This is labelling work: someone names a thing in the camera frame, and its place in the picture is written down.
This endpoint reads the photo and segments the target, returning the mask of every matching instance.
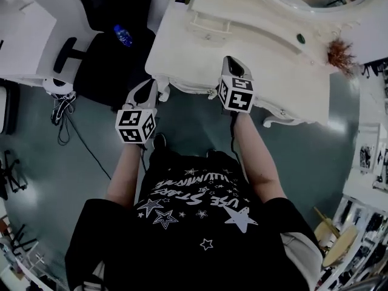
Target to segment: star print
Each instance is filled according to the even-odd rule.
[[[153,224],[161,223],[165,230],[167,230],[170,223],[179,222],[177,219],[171,216],[172,210],[165,213],[162,213],[159,210],[155,210],[155,212],[158,215],[158,217],[155,219]]]
[[[145,209],[145,217],[148,218],[150,215],[152,209],[154,208],[164,208],[162,205],[159,205],[161,199],[158,199],[157,201],[152,201],[149,199],[146,204],[140,206],[138,210]]]
[[[213,248],[212,242],[213,242],[212,239],[211,239],[211,240],[206,240],[206,239],[204,238],[204,242],[203,242],[202,244],[199,244],[199,245],[200,245],[203,249],[205,249],[205,251],[206,251],[207,249]]]
[[[247,232],[248,224],[257,225],[256,221],[248,217],[249,208],[245,207],[239,212],[234,211],[231,208],[224,207],[227,213],[230,215],[230,219],[225,221],[226,224],[236,224],[240,231],[243,233]]]
[[[206,191],[209,191],[209,189],[208,189],[207,187],[201,187],[201,188],[199,189],[199,192],[205,193]]]
[[[197,172],[197,170],[194,170],[194,168],[191,168],[190,170],[185,170],[185,176],[186,175],[193,175],[194,176],[194,173]]]
[[[198,213],[196,214],[196,216],[199,216],[201,219],[203,219],[204,216],[207,216],[206,210],[204,210],[204,211],[199,210]]]

